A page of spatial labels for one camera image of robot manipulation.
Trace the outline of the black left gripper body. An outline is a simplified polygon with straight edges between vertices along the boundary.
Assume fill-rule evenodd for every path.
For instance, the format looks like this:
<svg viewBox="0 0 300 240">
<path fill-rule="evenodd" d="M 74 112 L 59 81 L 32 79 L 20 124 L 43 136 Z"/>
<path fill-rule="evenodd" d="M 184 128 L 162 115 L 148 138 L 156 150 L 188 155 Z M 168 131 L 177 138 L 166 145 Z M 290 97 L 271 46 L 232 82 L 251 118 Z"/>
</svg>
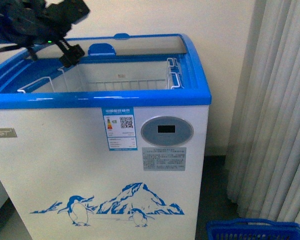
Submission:
<svg viewBox="0 0 300 240">
<path fill-rule="evenodd" d="M 14 0 L 12 42 L 25 47 L 58 41 L 89 13 L 83 0 L 62 0 L 48 6 L 44 0 Z"/>
</svg>

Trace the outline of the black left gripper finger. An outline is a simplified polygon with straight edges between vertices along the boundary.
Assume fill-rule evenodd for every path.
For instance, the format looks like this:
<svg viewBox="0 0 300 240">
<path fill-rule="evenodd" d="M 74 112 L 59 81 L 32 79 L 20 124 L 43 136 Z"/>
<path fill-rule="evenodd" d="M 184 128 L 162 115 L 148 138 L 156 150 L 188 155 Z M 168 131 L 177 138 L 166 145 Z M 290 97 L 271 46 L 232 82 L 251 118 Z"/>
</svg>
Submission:
<svg viewBox="0 0 300 240">
<path fill-rule="evenodd" d="M 35 46 L 29 46 L 29 47 L 27 47 L 27 51 L 28 51 L 28 54 L 29 54 L 29 56 L 31 57 L 31 59 L 33 61 L 38 61 L 39 60 L 39 57 L 37 55 Z"/>
<path fill-rule="evenodd" d="M 66 40 L 59 40 L 55 44 L 63 52 L 59 60 L 65 68 L 77 65 L 85 55 L 84 50 L 79 44 L 72 46 Z"/>
</svg>

